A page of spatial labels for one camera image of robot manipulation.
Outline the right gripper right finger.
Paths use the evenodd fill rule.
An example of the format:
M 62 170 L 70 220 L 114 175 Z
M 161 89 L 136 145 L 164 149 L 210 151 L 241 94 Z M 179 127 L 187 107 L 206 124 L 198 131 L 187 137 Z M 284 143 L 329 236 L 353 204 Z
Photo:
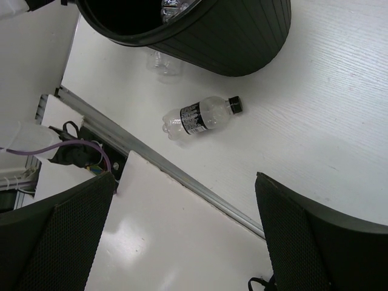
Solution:
M 387 226 L 300 195 L 259 172 L 256 201 L 275 290 L 387 290 Z

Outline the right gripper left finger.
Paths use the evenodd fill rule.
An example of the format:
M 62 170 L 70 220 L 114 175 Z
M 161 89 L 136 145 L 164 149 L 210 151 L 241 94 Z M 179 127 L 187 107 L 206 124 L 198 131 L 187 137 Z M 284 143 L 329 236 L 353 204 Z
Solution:
M 115 184 L 106 172 L 1 214 L 1 290 L 84 290 Z

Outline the black label clear bottle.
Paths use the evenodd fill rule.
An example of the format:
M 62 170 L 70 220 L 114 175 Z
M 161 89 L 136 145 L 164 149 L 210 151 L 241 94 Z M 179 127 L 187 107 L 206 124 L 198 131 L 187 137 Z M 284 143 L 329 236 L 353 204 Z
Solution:
M 162 130 L 170 140 L 179 141 L 188 136 L 225 127 L 231 118 L 243 112 L 239 96 L 223 99 L 210 96 L 181 109 L 173 109 L 163 116 Z

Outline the blue label bottle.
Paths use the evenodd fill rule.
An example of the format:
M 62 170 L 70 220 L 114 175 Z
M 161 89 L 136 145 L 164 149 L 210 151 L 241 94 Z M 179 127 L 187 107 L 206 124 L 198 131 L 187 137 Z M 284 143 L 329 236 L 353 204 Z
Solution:
M 147 55 L 146 67 L 163 84 L 177 84 L 182 80 L 184 62 L 162 52 L 153 50 Z
M 162 0 L 161 19 L 165 24 L 184 10 L 188 9 L 195 0 Z

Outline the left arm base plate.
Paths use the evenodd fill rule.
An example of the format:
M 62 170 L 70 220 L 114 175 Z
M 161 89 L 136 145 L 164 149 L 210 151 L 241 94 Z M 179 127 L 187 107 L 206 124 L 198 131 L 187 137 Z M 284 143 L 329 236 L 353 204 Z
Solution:
M 115 178 L 115 187 L 119 186 L 120 179 L 127 161 L 127 156 L 113 148 L 101 137 L 92 133 L 89 129 L 82 126 L 77 126 L 73 121 L 63 123 L 61 128 L 50 126 L 54 130 L 61 141 L 68 141 L 71 139 L 80 139 L 92 142 L 100 147 L 108 156 L 112 174 Z M 86 169 L 94 175 L 100 175 L 108 170 L 107 162 L 102 154 L 83 144 L 72 144 L 60 147 L 53 159 L 50 160 L 54 164 L 63 166 L 74 165 L 81 169 Z

